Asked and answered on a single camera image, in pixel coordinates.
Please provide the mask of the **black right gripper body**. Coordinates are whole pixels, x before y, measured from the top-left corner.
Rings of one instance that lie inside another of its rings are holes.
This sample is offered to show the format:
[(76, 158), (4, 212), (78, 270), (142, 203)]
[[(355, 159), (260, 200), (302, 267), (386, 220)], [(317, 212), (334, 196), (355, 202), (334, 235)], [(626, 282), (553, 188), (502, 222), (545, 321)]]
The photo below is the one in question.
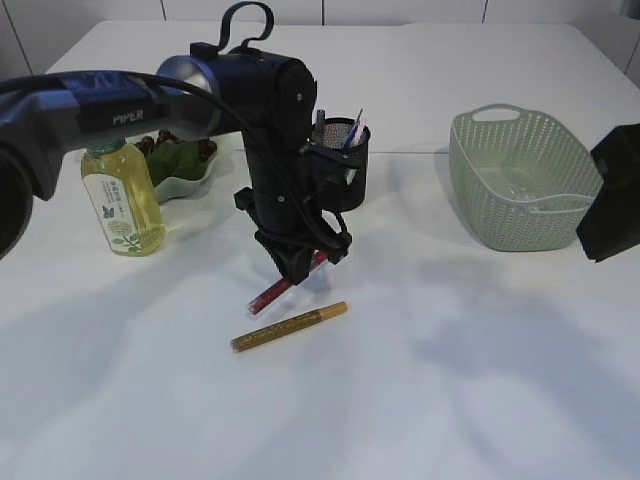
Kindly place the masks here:
[(577, 236), (587, 258), (601, 262), (639, 244), (639, 126), (614, 127), (591, 156), (603, 184)]

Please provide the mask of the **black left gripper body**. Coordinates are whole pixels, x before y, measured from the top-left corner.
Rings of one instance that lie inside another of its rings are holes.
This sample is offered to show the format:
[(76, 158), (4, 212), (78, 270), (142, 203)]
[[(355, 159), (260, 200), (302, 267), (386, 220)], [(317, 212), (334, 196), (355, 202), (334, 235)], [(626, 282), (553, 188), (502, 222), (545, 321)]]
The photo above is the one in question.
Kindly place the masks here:
[(282, 277), (295, 285), (304, 281), (316, 251), (332, 263), (348, 255), (350, 233), (342, 213), (321, 208), (300, 153), (266, 155), (248, 149), (246, 157), (251, 185), (234, 194), (235, 206), (255, 224), (255, 239)]

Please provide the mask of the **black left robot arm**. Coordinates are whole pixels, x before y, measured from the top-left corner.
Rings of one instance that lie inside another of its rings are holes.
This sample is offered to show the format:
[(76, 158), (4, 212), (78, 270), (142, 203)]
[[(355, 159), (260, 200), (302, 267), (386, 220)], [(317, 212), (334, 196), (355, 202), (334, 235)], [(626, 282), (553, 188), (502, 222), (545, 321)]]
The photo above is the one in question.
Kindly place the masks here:
[(315, 251), (332, 263), (348, 253), (342, 210), (346, 155), (312, 138), (317, 84), (295, 58), (235, 51), (214, 55), (196, 44), (156, 74), (74, 71), (15, 78), (1, 85), (1, 249), (23, 235), (35, 199), (56, 189), (66, 153), (154, 130), (185, 139), (242, 135), (251, 184), (237, 207), (256, 239), (293, 283), (308, 275)]

